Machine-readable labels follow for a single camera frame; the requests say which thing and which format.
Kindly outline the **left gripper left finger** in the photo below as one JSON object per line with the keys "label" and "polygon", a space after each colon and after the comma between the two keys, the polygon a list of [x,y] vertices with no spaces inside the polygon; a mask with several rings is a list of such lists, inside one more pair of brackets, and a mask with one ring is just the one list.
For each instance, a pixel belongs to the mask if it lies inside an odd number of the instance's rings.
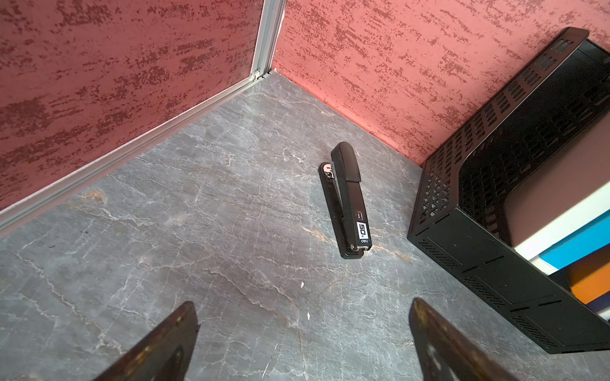
{"label": "left gripper left finger", "polygon": [[187,301],[95,379],[184,380],[199,331],[195,305]]}

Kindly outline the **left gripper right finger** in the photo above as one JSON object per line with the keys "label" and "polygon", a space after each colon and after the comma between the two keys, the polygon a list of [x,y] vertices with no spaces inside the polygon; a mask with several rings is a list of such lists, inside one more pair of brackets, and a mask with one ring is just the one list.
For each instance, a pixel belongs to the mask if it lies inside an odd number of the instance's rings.
{"label": "left gripper right finger", "polygon": [[424,380],[515,380],[422,298],[414,298],[409,325]]}

